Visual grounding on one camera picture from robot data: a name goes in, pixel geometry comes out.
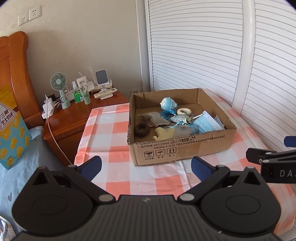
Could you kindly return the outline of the yellow blue snack box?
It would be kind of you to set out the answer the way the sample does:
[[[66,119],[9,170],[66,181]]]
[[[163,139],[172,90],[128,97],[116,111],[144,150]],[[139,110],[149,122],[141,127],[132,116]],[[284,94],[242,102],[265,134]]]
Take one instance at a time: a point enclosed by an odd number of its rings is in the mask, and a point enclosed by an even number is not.
[[[1,87],[1,165],[10,169],[27,150],[32,136],[9,86]]]

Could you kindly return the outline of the green small box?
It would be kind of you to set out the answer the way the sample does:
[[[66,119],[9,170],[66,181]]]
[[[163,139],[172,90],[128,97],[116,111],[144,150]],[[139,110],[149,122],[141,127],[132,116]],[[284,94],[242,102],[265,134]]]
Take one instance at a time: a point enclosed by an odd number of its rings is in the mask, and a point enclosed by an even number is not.
[[[81,95],[81,92],[79,90],[73,90],[72,93],[75,103],[83,102],[83,96]]]

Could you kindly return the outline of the white power strip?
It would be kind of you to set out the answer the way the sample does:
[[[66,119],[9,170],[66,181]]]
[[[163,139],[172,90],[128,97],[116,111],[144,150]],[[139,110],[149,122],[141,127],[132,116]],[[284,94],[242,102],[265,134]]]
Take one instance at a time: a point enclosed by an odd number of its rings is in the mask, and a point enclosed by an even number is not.
[[[43,119],[50,118],[54,114],[55,109],[57,109],[59,105],[60,105],[60,99],[53,101],[51,97],[45,96],[44,104],[42,106],[43,107],[42,118]]]

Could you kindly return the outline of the blue surgical face mask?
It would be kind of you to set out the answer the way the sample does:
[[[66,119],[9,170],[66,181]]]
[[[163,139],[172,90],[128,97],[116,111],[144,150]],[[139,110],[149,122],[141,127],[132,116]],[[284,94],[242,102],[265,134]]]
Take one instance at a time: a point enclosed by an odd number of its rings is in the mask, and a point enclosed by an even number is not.
[[[203,111],[194,118],[193,125],[198,128],[199,133],[225,130],[224,124],[222,124],[220,118],[218,116],[213,118],[206,111]]]

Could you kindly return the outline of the grey fabric sachet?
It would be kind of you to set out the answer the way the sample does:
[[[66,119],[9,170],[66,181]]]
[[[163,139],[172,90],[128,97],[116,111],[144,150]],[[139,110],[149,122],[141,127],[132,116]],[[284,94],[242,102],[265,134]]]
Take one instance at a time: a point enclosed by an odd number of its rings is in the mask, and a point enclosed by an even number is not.
[[[153,111],[149,113],[139,114],[139,117],[143,118],[146,123],[154,127],[169,125],[170,122],[166,120],[160,113]]]

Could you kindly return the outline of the wooden nightstand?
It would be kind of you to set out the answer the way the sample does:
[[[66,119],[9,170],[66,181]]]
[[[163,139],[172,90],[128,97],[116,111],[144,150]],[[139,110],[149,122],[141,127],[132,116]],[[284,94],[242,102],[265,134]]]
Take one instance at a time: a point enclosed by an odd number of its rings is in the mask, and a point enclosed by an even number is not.
[[[44,140],[47,141],[58,160],[64,165],[73,164],[86,121],[94,108],[127,103],[128,99],[116,92],[113,97],[101,100],[90,96],[91,104],[73,103],[67,109],[55,109],[44,126]]]

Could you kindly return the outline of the white wall socket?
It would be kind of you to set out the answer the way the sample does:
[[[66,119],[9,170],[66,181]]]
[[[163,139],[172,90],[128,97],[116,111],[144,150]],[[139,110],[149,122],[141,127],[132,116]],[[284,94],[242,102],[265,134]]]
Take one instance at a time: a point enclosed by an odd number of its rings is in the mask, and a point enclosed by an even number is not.
[[[41,6],[37,6],[37,7],[33,8],[33,9],[29,10],[29,18],[28,18],[28,20],[32,21],[32,20],[34,20],[36,18],[39,18],[41,15],[42,15]]]

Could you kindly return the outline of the grey lace-trimmed pouch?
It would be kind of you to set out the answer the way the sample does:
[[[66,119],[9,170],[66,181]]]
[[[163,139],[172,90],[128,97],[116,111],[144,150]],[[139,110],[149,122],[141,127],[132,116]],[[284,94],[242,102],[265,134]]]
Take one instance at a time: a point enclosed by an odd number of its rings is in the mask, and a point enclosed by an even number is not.
[[[172,128],[174,131],[173,137],[184,137],[184,136],[191,136],[191,135],[196,135],[198,133],[198,128],[196,126],[175,126]]]

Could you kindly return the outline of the blue round plush toy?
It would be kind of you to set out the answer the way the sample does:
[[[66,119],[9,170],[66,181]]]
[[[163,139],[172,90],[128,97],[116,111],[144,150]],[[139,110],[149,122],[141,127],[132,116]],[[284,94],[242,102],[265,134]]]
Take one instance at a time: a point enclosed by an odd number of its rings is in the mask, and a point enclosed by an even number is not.
[[[165,97],[160,102],[162,110],[174,110],[177,108],[178,104],[170,97]]]

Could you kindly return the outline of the green cosmetic tube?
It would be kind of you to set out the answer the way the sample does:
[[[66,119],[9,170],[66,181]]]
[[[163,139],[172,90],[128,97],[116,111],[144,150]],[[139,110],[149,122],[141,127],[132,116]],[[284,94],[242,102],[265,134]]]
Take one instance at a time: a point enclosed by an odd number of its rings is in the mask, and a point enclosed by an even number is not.
[[[88,91],[88,86],[87,85],[82,85],[80,87],[80,93],[81,93],[81,96],[83,97],[84,103],[86,105],[91,104],[90,95],[89,95],[89,91]]]

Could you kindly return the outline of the white remote control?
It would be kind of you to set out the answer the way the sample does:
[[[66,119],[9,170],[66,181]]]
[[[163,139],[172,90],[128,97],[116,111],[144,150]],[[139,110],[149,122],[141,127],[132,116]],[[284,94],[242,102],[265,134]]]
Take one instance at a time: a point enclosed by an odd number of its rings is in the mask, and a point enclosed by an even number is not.
[[[101,90],[100,92],[97,92],[96,94],[94,94],[94,98],[101,99],[101,100],[108,99],[113,97],[113,94],[116,92],[117,92],[116,88]]]

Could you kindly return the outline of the yellow cleaning cloth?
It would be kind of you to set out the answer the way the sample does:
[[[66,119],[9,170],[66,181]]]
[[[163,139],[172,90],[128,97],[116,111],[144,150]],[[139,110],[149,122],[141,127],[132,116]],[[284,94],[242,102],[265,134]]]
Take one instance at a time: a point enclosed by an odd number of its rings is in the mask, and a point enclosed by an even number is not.
[[[153,136],[153,140],[160,141],[174,137],[175,128],[162,128],[158,127],[155,129],[156,135]]]

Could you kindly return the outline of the brown cardboard box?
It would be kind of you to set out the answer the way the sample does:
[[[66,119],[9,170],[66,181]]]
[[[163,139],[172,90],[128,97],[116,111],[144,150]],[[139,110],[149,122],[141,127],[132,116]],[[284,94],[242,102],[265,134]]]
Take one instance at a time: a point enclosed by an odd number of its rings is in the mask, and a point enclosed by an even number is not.
[[[189,108],[195,115],[206,111],[212,117],[219,117],[225,128],[221,131],[197,133],[180,137],[154,140],[155,128],[143,138],[134,134],[134,127],[144,122],[140,114],[161,112],[160,102],[165,97],[172,98],[180,108]],[[230,148],[236,126],[218,105],[221,98],[206,89],[171,89],[136,93],[129,101],[129,123],[127,144],[135,166],[167,164],[225,151]]]

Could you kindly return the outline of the brown knitted scrunchie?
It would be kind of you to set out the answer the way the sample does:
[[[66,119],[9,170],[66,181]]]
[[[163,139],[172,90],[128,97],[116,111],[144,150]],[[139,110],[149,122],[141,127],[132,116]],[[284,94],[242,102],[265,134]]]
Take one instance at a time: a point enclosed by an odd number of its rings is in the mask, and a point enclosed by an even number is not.
[[[133,131],[136,137],[143,138],[149,134],[150,127],[147,123],[138,123]]]

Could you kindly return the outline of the blue yellow drawstring pouch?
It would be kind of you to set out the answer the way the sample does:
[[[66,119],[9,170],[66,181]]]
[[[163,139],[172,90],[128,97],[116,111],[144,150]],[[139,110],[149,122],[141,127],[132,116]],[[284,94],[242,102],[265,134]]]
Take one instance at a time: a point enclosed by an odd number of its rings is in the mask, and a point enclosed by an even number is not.
[[[166,120],[168,120],[172,125],[166,126],[166,128],[173,128],[175,126],[183,125],[183,126],[194,126],[193,118],[187,115],[178,115],[177,110],[163,110],[161,112],[161,116],[163,116]]]

